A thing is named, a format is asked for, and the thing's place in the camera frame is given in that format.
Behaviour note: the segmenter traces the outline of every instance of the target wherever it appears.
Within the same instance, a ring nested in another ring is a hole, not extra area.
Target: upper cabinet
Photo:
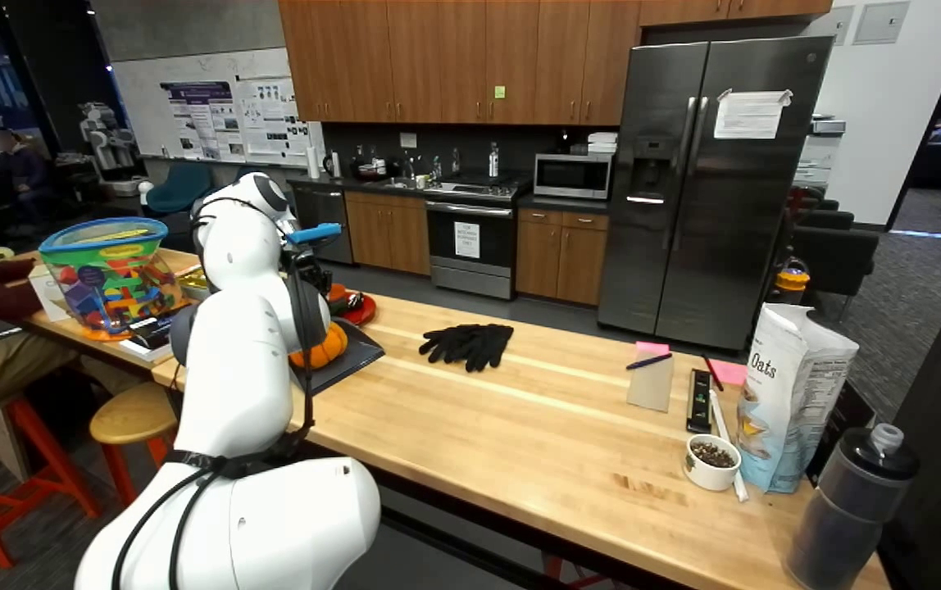
[[[297,115],[617,127],[639,27],[822,15],[828,0],[277,0]]]
[[[833,0],[639,0],[639,27],[818,17]]]

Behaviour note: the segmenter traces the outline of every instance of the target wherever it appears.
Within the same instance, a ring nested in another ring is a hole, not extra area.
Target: dishwasher
[[[338,236],[312,242],[315,258],[351,265],[344,194],[338,187],[291,184],[291,199],[294,218],[304,229],[318,222],[339,222]]]

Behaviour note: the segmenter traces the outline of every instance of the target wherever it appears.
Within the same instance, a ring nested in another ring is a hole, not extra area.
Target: refrigerator door
[[[825,38],[712,44],[665,271],[661,339],[732,352],[747,346],[828,44]],[[734,93],[778,93],[778,124],[768,118],[769,94],[727,102]]]
[[[600,326],[656,333],[707,44],[628,54]]]

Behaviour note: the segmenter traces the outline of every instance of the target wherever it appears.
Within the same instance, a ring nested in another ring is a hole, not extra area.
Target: whiteboard
[[[297,122],[294,127],[304,127],[308,136],[287,136],[291,124],[260,118],[260,111],[274,115],[277,110],[287,110],[287,115],[297,118],[297,90],[291,87],[284,51],[111,63],[111,75],[137,149],[146,157],[308,169],[308,149],[323,153],[323,136],[318,122]],[[173,94],[163,90],[180,83],[226,83],[231,93],[230,111],[237,115],[239,127],[230,127],[215,139],[208,136],[205,141],[204,133],[189,124],[189,118],[175,115]],[[287,90],[287,100],[262,110],[262,102],[251,94],[262,83]]]

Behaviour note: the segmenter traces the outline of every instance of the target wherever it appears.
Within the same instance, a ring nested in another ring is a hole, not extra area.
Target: backsplash
[[[398,150],[398,133],[417,136],[417,149],[422,163],[431,163],[431,153],[442,157],[442,171],[448,175],[451,149],[457,149],[461,171],[484,171],[492,141],[497,141],[502,175],[518,175],[523,182],[533,178],[536,150],[561,150],[561,136],[567,133],[570,146],[584,146],[590,133],[584,127],[466,127],[466,124],[323,124],[327,150],[338,150],[339,169],[347,175],[358,146],[362,153],[393,157]]]

